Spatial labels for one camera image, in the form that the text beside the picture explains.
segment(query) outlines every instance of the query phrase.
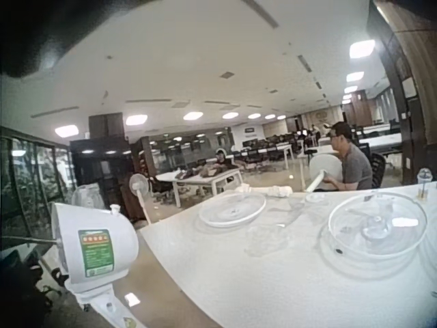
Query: transparent fan cover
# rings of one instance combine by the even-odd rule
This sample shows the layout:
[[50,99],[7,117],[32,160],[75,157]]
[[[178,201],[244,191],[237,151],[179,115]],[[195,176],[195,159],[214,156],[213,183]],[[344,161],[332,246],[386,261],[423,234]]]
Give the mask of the transparent fan cover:
[[264,207],[261,193],[233,193],[204,203],[199,216],[209,226],[226,228],[254,219]]
[[425,236],[421,205],[396,193],[360,195],[338,205],[329,217],[336,241],[368,258],[392,258],[412,251]]

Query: gray t-shirt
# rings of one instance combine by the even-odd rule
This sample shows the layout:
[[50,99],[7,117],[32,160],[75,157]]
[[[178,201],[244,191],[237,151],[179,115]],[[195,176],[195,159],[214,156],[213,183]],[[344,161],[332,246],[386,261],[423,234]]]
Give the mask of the gray t-shirt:
[[356,147],[350,144],[346,157],[341,161],[343,167],[343,183],[358,183],[356,190],[371,189],[372,171],[369,159]]

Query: small bottle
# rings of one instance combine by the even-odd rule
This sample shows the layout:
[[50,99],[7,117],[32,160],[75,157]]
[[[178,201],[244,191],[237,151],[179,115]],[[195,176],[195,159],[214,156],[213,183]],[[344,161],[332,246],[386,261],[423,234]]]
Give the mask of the small bottle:
[[426,200],[428,198],[429,183],[432,181],[432,173],[430,169],[424,167],[417,174],[417,184],[419,185],[417,197],[420,200]]

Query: floor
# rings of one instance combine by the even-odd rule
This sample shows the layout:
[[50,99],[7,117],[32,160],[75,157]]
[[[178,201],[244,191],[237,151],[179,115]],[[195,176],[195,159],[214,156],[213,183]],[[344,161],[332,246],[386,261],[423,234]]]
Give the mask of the floor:
[[[401,185],[401,159],[400,155],[390,156],[382,188],[397,187]],[[263,172],[260,174],[244,174],[243,179],[253,187],[268,187],[271,185],[291,186],[294,191],[300,191],[299,166],[290,165],[284,170],[283,163],[276,163],[276,172]],[[304,171],[305,180],[309,182],[307,167]],[[202,201],[195,195],[195,190],[187,191],[182,195],[182,208],[174,204],[163,205],[149,199],[146,202],[147,211],[152,221],[166,219],[178,212]],[[139,229],[146,223],[137,224]],[[218,328],[213,320],[208,318],[176,285],[161,267],[153,253],[148,248],[143,238],[139,238],[141,246],[137,260],[131,266],[127,277],[114,283],[115,294],[118,299],[127,302],[124,296],[133,292],[141,300],[141,306],[133,306],[130,310],[147,328]],[[109,328],[111,327],[95,311],[82,312],[75,298],[69,292],[55,300],[52,313],[47,317],[44,327],[65,328]]]

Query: green label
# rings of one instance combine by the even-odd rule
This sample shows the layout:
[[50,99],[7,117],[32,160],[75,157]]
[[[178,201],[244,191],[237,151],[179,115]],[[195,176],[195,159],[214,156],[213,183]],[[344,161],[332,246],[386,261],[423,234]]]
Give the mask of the green label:
[[79,230],[79,238],[86,277],[114,270],[114,252],[108,230]]

